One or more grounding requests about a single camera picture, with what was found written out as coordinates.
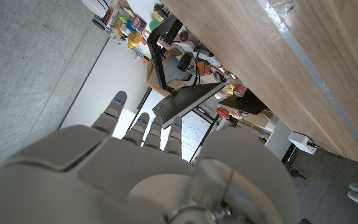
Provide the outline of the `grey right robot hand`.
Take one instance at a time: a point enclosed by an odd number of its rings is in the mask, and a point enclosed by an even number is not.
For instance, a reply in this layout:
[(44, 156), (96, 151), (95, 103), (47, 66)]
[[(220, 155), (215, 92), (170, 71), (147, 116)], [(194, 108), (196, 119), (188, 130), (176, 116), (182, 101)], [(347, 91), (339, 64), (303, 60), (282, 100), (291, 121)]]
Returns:
[(112, 133), (118, 92), (92, 126), (49, 134), (0, 165), (0, 223), (297, 223), (295, 188), (251, 129), (210, 134), (194, 164), (181, 156), (181, 119), (160, 150), (162, 120), (140, 116)]

